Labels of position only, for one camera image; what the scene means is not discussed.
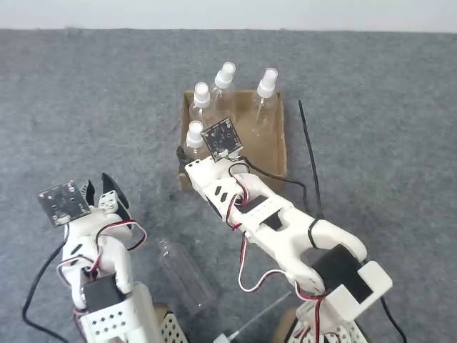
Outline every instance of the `black wire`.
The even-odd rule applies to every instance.
[[[316,201],[317,201],[317,215],[318,219],[323,219],[322,204],[321,204],[321,190],[319,189],[319,180],[317,177],[316,163],[314,161],[313,148],[311,147],[311,140],[309,139],[308,126],[306,125],[305,113],[301,100],[298,100],[298,107],[300,109],[301,121],[303,122],[303,132],[305,133],[306,145],[308,146],[309,159],[311,160],[311,168],[313,169],[314,186],[316,188]]]
[[[27,295],[26,302],[25,302],[24,306],[22,307],[22,320],[27,325],[29,325],[29,326],[31,326],[31,327],[33,327],[33,328],[35,328],[35,329],[37,329],[37,330],[39,330],[41,332],[45,332],[49,336],[52,336],[55,339],[57,339],[57,340],[59,340],[60,342],[63,342],[63,343],[69,343],[69,341],[64,339],[60,334],[57,334],[56,332],[54,332],[54,331],[52,331],[50,329],[47,329],[46,327],[42,327],[41,325],[38,325],[37,323],[34,323],[33,321],[31,321],[27,317],[27,312],[29,310],[31,300],[34,297],[34,294],[35,294],[35,291],[36,291],[36,287],[38,286],[38,283],[40,282],[41,277],[43,276],[44,272],[49,267],[51,262],[57,257],[57,255],[59,255],[60,251],[62,250],[62,248],[64,247],[64,245],[66,243],[66,239],[67,238],[68,238],[68,234],[66,235],[64,241],[62,243],[60,243],[60,245],[52,252],[52,254],[48,257],[46,262],[44,262],[43,266],[40,268],[38,274],[35,276],[35,279],[34,279],[34,281],[32,282],[32,284],[30,286],[30,290],[29,290],[29,294]]]
[[[284,181],[284,182],[288,182],[290,184],[297,184],[299,185],[302,189],[303,189],[303,205],[305,207],[305,211],[306,212],[309,212],[308,210],[308,199],[306,197],[307,195],[307,191],[306,191],[306,185],[303,183],[303,182],[300,182],[300,181],[296,181],[296,180],[292,180],[292,179],[288,179],[286,177],[280,177],[278,175],[274,175],[274,174],[270,174],[268,173],[267,171],[264,171],[260,168],[258,168],[257,166],[254,166],[251,161],[248,160],[247,157],[245,156],[241,156],[239,161],[245,161],[246,164],[251,167],[252,169],[258,171],[259,173],[265,175],[266,177],[271,177],[272,179],[276,179],[276,180],[280,180],[280,181]]]
[[[340,337],[338,336],[338,334],[336,332],[327,332],[326,334],[324,334],[324,336],[326,336],[327,334],[332,334],[333,336],[336,337],[336,339],[338,340],[338,343],[341,343]]]
[[[397,332],[400,334],[401,338],[403,339],[403,343],[407,343],[408,340],[406,338],[405,332],[402,330],[400,325],[398,325],[397,322],[395,321],[395,319],[392,317],[392,313],[388,309],[386,299],[384,297],[381,297],[381,303],[383,305],[384,312],[386,313],[386,316],[388,317],[388,320],[391,321],[393,327],[395,327]]]
[[[309,133],[308,133],[308,126],[306,125],[306,118],[305,118],[305,113],[303,111],[303,105],[301,103],[301,100],[298,100],[298,107],[300,109],[300,115],[301,115],[301,121],[303,122],[303,131],[305,133],[305,138],[306,138],[306,145],[308,146],[308,151],[309,151],[309,159],[311,160],[311,168],[313,169],[313,177],[314,177],[314,186],[316,188],[316,201],[317,201],[317,220],[323,219],[323,213],[322,213],[322,203],[321,203],[321,191],[319,189],[319,180],[317,177],[317,170],[316,170],[316,163],[314,161],[314,154],[313,154],[313,148],[311,147],[311,140],[309,139]],[[313,243],[312,236],[311,236],[311,229],[314,226],[316,221],[314,221],[310,228],[308,229],[308,235],[310,236],[311,243]],[[397,330],[397,332],[400,334],[401,338],[403,339],[403,343],[407,343],[407,338],[405,333],[403,332],[402,328],[400,325],[397,324],[395,319],[392,317],[392,314],[390,310],[387,307],[387,303],[384,297],[381,297],[381,303],[384,308],[384,312],[386,313],[388,319],[391,321],[393,327]]]

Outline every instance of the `plastic bottle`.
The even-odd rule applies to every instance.
[[[183,149],[186,156],[193,160],[204,159],[209,156],[208,148],[201,137],[202,131],[203,124],[200,121],[191,121]]]
[[[200,312],[209,302],[215,300],[215,291],[183,245],[167,239],[161,239],[159,245],[159,262],[184,306],[191,314]]]
[[[258,83],[257,92],[253,94],[254,125],[252,132],[256,136],[268,137],[273,134],[278,112],[278,97],[274,91],[277,78],[278,71],[274,68],[267,68],[262,80]]]
[[[205,82],[199,82],[195,85],[194,101],[189,108],[189,116],[191,121],[200,121],[204,129],[218,122],[210,104],[208,85]]]
[[[211,88],[211,108],[218,121],[227,117],[233,122],[236,120],[235,93],[233,89],[235,71],[235,64],[226,62],[214,78],[214,85]]]

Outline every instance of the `cable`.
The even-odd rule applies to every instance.
[[[52,252],[52,254],[44,262],[43,266],[38,271],[38,274],[35,276],[35,279],[34,279],[34,281],[32,282],[32,284],[30,286],[30,290],[29,290],[29,293],[27,294],[26,302],[25,302],[24,306],[22,307],[22,320],[27,325],[29,325],[29,326],[33,327],[34,329],[37,329],[37,330],[39,330],[41,332],[47,333],[49,336],[52,336],[53,338],[59,340],[60,342],[69,343],[69,341],[67,341],[65,338],[63,338],[60,334],[57,334],[56,332],[54,332],[54,331],[52,331],[50,329],[47,329],[46,327],[43,327],[41,325],[38,325],[37,323],[34,323],[33,321],[31,321],[27,317],[27,312],[29,310],[30,303],[31,303],[31,301],[32,301],[32,299],[34,297],[36,288],[38,287],[38,283],[40,282],[41,278],[43,277],[44,272],[49,267],[51,262],[57,257],[57,255],[59,255],[60,251],[62,250],[62,248],[66,244],[66,240],[68,239],[68,236],[69,236],[68,224],[66,225],[65,230],[66,230],[66,233],[65,233],[65,238],[64,238],[63,242],[60,243],[60,245]]]
[[[314,307],[314,325],[315,325],[315,331],[316,331],[316,343],[319,343],[320,337],[321,337],[321,303],[322,303],[323,297],[318,299],[316,306]]]
[[[306,185],[303,183],[303,182],[300,182],[300,181],[296,181],[296,180],[292,180],[292,179],[288,179],[286,177],[280,177],[278,175],[274,175],[274,174],[270,174],[260,168],[258,168],[257,166],[254,166],[251,161],[248,160],[247,157],[245,156],[241,156],[239,161],[244,161],[249,167],[251,167],[252,169],[258,171],[259,173],[265,175],[266,177],[271,177],[272,179],[276,179],[276,180],[280,180],[280,181],[284,181],[284,182],[288,182],[290,184],[297,184],[299,185],[302,189],[303,189],[303,205],[305,207],[305,212],[309,212],[308,210],[308,199],[307,199],[307,191],[306,191]]]
[[[393,327],[395,327],[395,329],[397,330],[397,332],[400,334],[402,340],[403,340],[403,343],[407,343],[408,342],[408,339],[406,338],[406,335],[405,335],[405,332],[402,330],[402,328],[400,327],[400,325],[397,324],[397,322],[395,321],[395,319],[392,317],[392,313],[391,311],[388,309],[387,307],[387,303],[386,303],[386,298],[384,297],[381,297],[381,303],[383,305],[383,309],[384,309],[384,312],[386,313],[386,316],[388,317],[388,320],[391,321]]]
[[[297,295],[297,297],[301,300],[304,300],[305,302],[308,300],[320,300],[326,296],[325,294],[322,294],[322,295],[303,295],[303,294],[301,294],[300,286],[298,285],[297,281],[293,282],[293,288],[295,289],[295,294]]]
[[[132,250],[135,250],[136,248],[140,247],[146,241],[146,239],[148,238],[148,233],[136,220],[123,220],[123,221],[116,222],[113,224],[105,225],[95,235],[95,245],[97,246],[99,255],[97,256],[97,259],[95,260],[95,262],[92,264],[92,267],[89,269],[89,273],[94,272],[94,270],[98,267],[100,260],[101,260],[101,247],[99,245],[100,235],[107,229],[112,229],[114,227],[122,227],[123,225],[128,225],[128,224],[136,225],[143,232],[143,236],[141,237],[141,239],[139,241],[137,241],[137,243],[135,243],[133,246],[127,248],[127,251],[130,252]]]
[[[308,327],[308,329],[306,329],[306,330],[304,331],[303,336],[301,336],[301,338],[300,338],[300,343],[303,343],[303,342],[304,342],[306,336],[308,336],[308,333],[309,333],[310,331],[311,331],[311,328],[310,328],[310,327]]]
[[[313,238],[313,228],[319,220],[323,219],[321,190],[319,188],[316,161],[314,160],[313,147],[311,146],[311,140],[309,138],[309,133],[308,133],[308,125],[306,124],[305,112],[303,111],[303,106],[301,104],[301,100],[298,100],[298,108],[300,109],[301,122],[303,123],[303,132],[305,134],[306,146],[308,147],[309,159],[311,161],[311,169],[313,170],[314,188],[316,190],[316,202],[317,202],[317,215],[316,215],[316,218],[313,220],[313,222],[308,227],[308,238],[309,238],[309,241],[311,242],[311,245],[313,246],[313,248],[319,249]]]
[[[303,132],[305,133],[306,145],[308,146],[309,159],[311,160],[311,168],[313,169],[314,186],[316,188],[316,201],[317,201],[317,217],[323,218],[322,203],[321,203],[321,190],[319,189],[319,180],[317,177],[316,162],[314,161],[313,148],[311,146],[311,140],[309,139],[308,125],[306,125],[306,118],[303,112],[303,106],[301,100],[298,100],[298,108],[300,109],[301,121],[303,122]]]
[[[229,223],[231,209],[233,208],[233,206],[235,204],[236,198],[239,197],[239,196],[240,196],[239,194],[233,195],[232,198],[231,198],[230,204],[228,204],[228,208],[227,208],[226,223],[227,223],[227,225],[229,225],[231,227],[232,231],[235,231],[238,227],[241,226],[241,223],[234,224],[234,225],[231,225]]]
[[[246,292],[246,293],[255,292],[256,290],[258,290],[261,287],[261,285],[265,282],[265,280],[273,274],[279,273],[279,274],[286,275],[285,271],[283,271],[281,269],[271,269],[262,275],[262,277],[259,279],[259,281],[257,282],[257,284],[254,287],[245,288],[241,283],[241,275],[243,274],[244,259],[246,257],[246,245],[247,245],[247,238],[243,234],[243,241],[241,243],[241,253],[240,253],[240,271],[238,273],[238,285],[240,286],[240,288],[243,292]]]
[[[86,257],[84,255],[76,255],[75,257],[65,259],[64,261],[57,264],[57,268],[56,268],[57,275],[59,276],[60,280],[68,287],[71,287],[71,285],[70,285],[69,281],[66,279],[64,273],[62,272],[62,268],[65,266],[65,264],[72,263],[72,262],[77,263],[80,259],[85,259],[86,261],[88,261],[90,263],[91,266],[94,264],[93,259],[89,259],[88,257]]]
[[[247,169],[248,169],[248,173],[251,173],[251,169],[249,168],[249,166],[246,164],[246,163],[235,163],[235,164],[232,164],[229,168],[228,168],[228,175],[230,175],[230,177],[233,177],[235,180],[236,180],[236,183],[243,189],[243,200],[242,200],[242,203],[241,203],[241,206],[244,206],[246,205],[248,202],[249,202],[249,192],[248,192],[248,189],[246,186],[244,186],[244,184],[241,183],[241,181],[238,180],[238,178],[236,178],[232,172],[231,172],[231,169],[234,167],[234,166],[245,166]]]
[[[316,223],[320,220],[323,219],[323,212],[322,212],[322,203],[321,203],[321,190],[319,189],[319,180],[317,176],[317,169],[316,169],[316,162],[314,161],[314,154],[313,154],[313,148],[311,146],[311,140],[309,138],[309,133],[308,133],[308,125],[306,124],[306,118],[305,118],[305,113],[303,110],[303,105],[301,103],[301,100],[298,100],[298,108],[300,109],[300,116],[301,116],[301,121],[303,123],[303,132],[305,134],[305,139],[306,139],[306,145],[308,146],[308,152],[309,152],[309,159],[311,160],[311,168],[313,170],[313,178],[314,178],[314,186],[316,189],[316,202],[317,202],[317,215],[316,219],[311,223],[311,225],[308,228],[308,237],[309,240],[311,241],[311,244],[313,245],[314,248],[317,248],[313,237],[312,237],[312,229],[316,225]],[[318,318],[319,318],[319,307],[321,306],[321,301],[322,299],[318,300],[316,304],[316,312],[315,312],[315,318],[316,318],[316,342],[318,342]],[[393,327],[397,330],[397,332],[400,334],[401,338],[403,339],[403,343],[407,343],[407,338],[402,330],[402,328],[397,324],[395,319],[392,317],[392,314],[390,310],[387,307],[387,303],[384,297],[381,297],[381,303],[384,308],[384,312],[386,313],[388,319],[391,321]]]
[[[324,334],[324,336],[326,336],[327,334],[332,334],[333,336],[336,337],[336,339],[338,340],[338,343],[341,343],[341,339],[336,332],[327,332],[326,334]]]

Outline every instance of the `circuit board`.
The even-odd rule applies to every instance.
[[[243,148],[230,118],[225,118],[201,133],[214,161]]]

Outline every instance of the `cardboard base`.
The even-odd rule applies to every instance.
[[[240,137],[243,149],[240,151],[242,156],[246,156],[254,166],[280,177],[287,175],[287,152],[286,140],[284,137],[284,112],[283,102],[279,93],[275,94],[278,97],[278,112],[273,123],[273,134],[264,138],[258,138],[251,132],[254,117],[250,112],[251,99],[254,91],[238,91],[235,93],[236,100],[236,118],[235,128]],[[183,115],[181,127],[181,142],[184,141],[187,129],[189,127],[189,106],[192,102],[194,93],[186,91],[183,100]],[[283,183],[265,177],[255,171],[251,171],[259,175],[262,180],[273,190],[278,191],[283,186]],[[181,170],[179,172],[179,181],[181,188],[185,190],[192,189],[189,180]]]

